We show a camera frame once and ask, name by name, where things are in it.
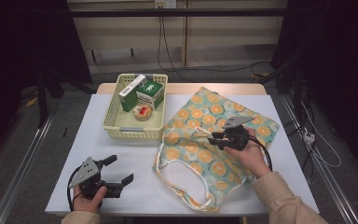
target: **white table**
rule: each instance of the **white table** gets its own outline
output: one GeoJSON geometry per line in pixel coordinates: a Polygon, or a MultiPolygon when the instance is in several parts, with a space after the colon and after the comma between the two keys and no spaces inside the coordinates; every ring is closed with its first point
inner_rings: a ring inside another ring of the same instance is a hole
{"type": "MultiPolygon", "coordinates": [[[[168,121],[172,115],[190,98],[191,95],[167,95],[166,115],[168,121]]],[[[273,168],[279,171],[294,194],[319,213],[310,188],[302,174],[296,155],[289,143],[282,123],[271,99],[267,95],[225,95],[228,99],[245,105],[250,109],[277,121],[281,128],[276,133],[269,153],[273,168]]],[[[266,214],[263,204],[256,197],[251,185],[235,189],[225,198],[219,213],[198,212],[189,208],[181,199],[168,189],[152,170],[158,152],[159,142],[133,144],[110,138],[103,129],[103,119],[111,100],[110,94],[92,95],[89,107],[78,130],[76,140],[63,166],[55,190],[46,207],[46,212],[64,216],[69,212],[66,199],[66,185],[70,174],[88,156],[94,160],[103,160],[117,155],[117,161],[102,169],[102,180],[109,183],[120,182],[127,175],[134,174],[134,180],[121,192],[119,199],[104,199],[100,213],[112,216],[254,216],[266,214]]],[[[164,174],[175,183],[194,183],[189,189],[196,199],[203,198],[205,192],[200,178],[182,169],[181,166],[165,168],[164,174]]]]}

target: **sleeve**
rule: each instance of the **sleeve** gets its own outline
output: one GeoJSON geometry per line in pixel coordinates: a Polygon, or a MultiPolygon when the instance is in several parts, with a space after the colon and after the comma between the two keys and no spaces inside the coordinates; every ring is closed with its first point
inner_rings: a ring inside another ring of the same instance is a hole
{"type": "Polygon", "coordinates": [[[278,172],[271,172],[260,177],[255,182],[254,189],[268,210],[271,224],[327,223],[289,189],[278,172]]]}
{"type": "Polygon", "coordinates": [[[100,215],[91,212],[71,212],[62,220],[61,224],[97,224],[100,223],[100,215]]]}

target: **wicker basket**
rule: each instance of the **wicker basket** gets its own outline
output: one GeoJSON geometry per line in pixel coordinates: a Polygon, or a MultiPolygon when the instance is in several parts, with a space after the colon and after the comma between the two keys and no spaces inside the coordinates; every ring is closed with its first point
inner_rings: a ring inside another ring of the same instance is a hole
{"type": "Polygon", "coordinates": [[[137,120],[132,111],[126,112],[123,110],[118,94],[130,84],[138,74],[121,74],[118,76],[116,89],[103,122],[103,127],[107,130],[110,137],[114,139],[161,140],[168,77],[162,74],[142,75],[164,86],[164,100],[158,108],[153,111],[150,119],[146,121],[137,120]]]}

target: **white cable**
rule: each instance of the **white cable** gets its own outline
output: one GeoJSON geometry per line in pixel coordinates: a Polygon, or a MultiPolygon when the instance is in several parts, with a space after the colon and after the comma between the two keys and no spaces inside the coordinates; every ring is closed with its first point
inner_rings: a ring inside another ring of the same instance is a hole
{"type": "Polygon", "coordinates": [[[331,167],[339,167],[339,166],[341,165],[341,158],[339,157],[338,153],[337,153],[337,152],[334,150],[334,148],[324,139],[324,137],[318,132],[318,129],[316,129],[315,125],[313,124],[312,119],[310,118],[310,114],[308,113],[308,110],[307,110],[307,108],[304,106],[304,103],[303,103],[302,101],[301,101],[301,104],[302,104],[302,106],[304,107],[304,110],[305,110],[305,112],[307,113],[307,117],[308,117],[308,119],[310,120],[310,124],[311,124],[312,127],[315,129],[315,132],[316,132],[317,134],[319,134],[319,136],[322,137],[322,139],[325,141],[325,143],[326,143],[328,146],[330,146],[330,148],[333,150],[333,152],[337,155],[337,158],[338,158],[338,160],[339,160],[338,165],[333,165],[333,164],[330,164],[329,162],[325,161],[318,153],[316,153],[316,152],[314,151],[314,149],[310,146],[310,143],[307,143],[307,144],[310,146],[310,150],[312,150],[312,152],[315,154],[315,156],[316,156],[319,160],[321,160],[324,164],[329,165],[329,166],[331,166],[331,167]]]}

